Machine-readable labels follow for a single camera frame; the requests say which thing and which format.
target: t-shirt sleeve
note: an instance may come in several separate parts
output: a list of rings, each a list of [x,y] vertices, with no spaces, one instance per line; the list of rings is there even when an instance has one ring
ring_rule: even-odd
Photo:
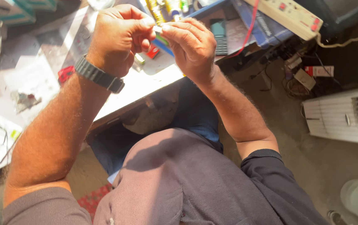
[[[28,193],[2,211],[2,224],[91,224],[89,213],[79,206],[71,192],[49,187]]]
[[[256,150],[242,161],[240,168],[277,209],[285,224],[328,224],[277,151]]]

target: phone keypad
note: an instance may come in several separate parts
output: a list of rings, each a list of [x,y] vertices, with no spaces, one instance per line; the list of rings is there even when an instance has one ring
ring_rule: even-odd
[[[215,55],[225,56],[228,54],[228,47],[226,38],[215,38],[217,41],[217,48],[215,49]]]

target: gray t-shirt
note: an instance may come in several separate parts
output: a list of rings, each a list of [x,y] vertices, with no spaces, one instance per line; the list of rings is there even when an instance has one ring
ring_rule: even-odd
[[[94,224],[328,224],[276,151],[260,149],[241,169],[204,138],[168,129],[139,141],[126,156]],[[91,224],[72,194],[52,187],[3,211],[3,224]]]

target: watch strap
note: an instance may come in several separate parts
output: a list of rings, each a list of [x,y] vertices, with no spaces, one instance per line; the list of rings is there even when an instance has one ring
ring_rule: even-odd
[[[118,94],[125,86],[123,80],[107,74],[102,69],[99,69],[95,65],[89,63],[86,60],[86,56],[87,55],[81,56],[76,62],[74,66],[76,73],[102,87],[105,87],[106,89],[112,91],[112,93]]]

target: teal box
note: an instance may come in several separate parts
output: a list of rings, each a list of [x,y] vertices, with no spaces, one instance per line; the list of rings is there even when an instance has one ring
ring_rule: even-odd
[[[56,11],[57,0],[26,0],[34,10]]]
[[[6,26],[16,26],[35,23],[36,16],[23,0],[0,0],[0,20]]]

